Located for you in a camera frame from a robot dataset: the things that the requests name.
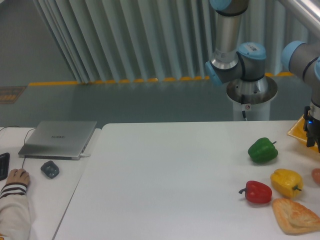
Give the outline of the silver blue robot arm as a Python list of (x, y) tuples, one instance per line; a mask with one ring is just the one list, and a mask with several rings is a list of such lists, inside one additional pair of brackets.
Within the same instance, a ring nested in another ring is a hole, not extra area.
[[(276, 96), (276, 82), (265, 75), (266, 50), (255, 42), (237, 44), (246, 0), (212, 0), (217, 12), (215, 50), (205, 64), (215, 85), (227, 84), (226, 94), (233, 103), (236, 121), (268, 120), (270, 103)], [(290, 42), (281, 53), (282, 65), (311, 87), (310, 104), (304, 108), (303, 130), (306, 146), (320, 144), (320, 45)]]

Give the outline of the person's hand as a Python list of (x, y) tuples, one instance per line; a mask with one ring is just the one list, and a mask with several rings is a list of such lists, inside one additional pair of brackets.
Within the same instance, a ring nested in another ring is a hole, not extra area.
[(29, 183), (30, 174), (23, 168), (11, 170), (6, 180), (6, 185), (14, 184), (28, 187)]

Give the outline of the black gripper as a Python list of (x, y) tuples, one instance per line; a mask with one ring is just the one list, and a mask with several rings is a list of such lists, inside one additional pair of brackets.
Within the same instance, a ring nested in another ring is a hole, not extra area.
[(315, 143), (320, 142), (320, 121), (314, 118), (311, 113), (311, 107), (305, 106), (304, 107), (304, 126), (303, 130), (306, 132), (306, 146), (308, 148), (314, 147)]

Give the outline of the white sleeved forearm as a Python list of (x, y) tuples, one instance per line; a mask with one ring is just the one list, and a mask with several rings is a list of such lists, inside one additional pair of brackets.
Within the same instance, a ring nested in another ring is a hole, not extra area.
[(6, 184), (0, 192), (0, 238), (27, 240), (31, 225), (27, 185)]

